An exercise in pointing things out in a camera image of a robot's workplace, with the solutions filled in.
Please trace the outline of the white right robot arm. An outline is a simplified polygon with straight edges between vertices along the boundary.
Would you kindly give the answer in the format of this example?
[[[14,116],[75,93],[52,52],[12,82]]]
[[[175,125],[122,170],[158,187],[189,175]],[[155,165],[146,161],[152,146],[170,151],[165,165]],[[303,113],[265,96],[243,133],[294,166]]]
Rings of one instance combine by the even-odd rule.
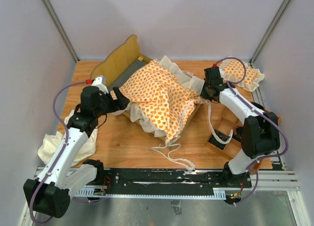
[[[223,82],[219,67],[206,68],[204,74],[201,97],[223,104],[243,124],[241,150],[228,162],[228,171],[222,175],[223,183],[233,187],[249,166],[279,149],[278,118],[275,113],[254,106],[229,82]]]

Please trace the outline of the duck print bed cover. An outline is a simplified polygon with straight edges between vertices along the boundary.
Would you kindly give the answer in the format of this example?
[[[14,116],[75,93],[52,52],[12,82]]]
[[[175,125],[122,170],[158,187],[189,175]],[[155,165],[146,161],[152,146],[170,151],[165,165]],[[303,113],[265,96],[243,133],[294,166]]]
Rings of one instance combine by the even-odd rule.
[[[136,70],[119,87],[129,99],[126,111],[131,121],[138,121],[146,133],[163,137],[164,145],[152,147],[169,161],[182,165],[188,171],[195,170],[195,164],[186,158],[172,158],[170,154],[181,147],[180,138],[187,120],[198,104],[210,105],[200,96],[205,84],[203,79],[188,76],[167,56],[160,61],[151,60]]]

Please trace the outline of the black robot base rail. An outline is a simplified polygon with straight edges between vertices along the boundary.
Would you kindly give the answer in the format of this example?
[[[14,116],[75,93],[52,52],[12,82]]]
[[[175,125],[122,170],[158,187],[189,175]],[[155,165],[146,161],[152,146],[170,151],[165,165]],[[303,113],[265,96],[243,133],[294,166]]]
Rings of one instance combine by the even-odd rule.
[[[293,171],[262,170],[227,184],[219,169],[122,169],[105,168],[103,180],[87,183],[76,198],[138,198],[174,200],[225,200],[253,189],[268,192],[299,191]]]

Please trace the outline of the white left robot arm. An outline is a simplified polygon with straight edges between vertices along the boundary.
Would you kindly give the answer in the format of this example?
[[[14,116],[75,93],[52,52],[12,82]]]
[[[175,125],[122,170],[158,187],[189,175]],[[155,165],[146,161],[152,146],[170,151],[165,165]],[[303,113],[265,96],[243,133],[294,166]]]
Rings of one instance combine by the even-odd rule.
[[[98,119],[109,113],[125,110],[129,104],[118,87],[113,88],[115,98],[98,86],[86,86],[80,96],[80,104],[64,125],[65,134],[53,157],[35,179],[27,179],[23,190],[30,216],[34,212],[61,218],[67,211],[73,196],[86,184],[101,184],[105,179],[101,161],[87,160],[70,176],[67,176],[78,152],[87,142]]]

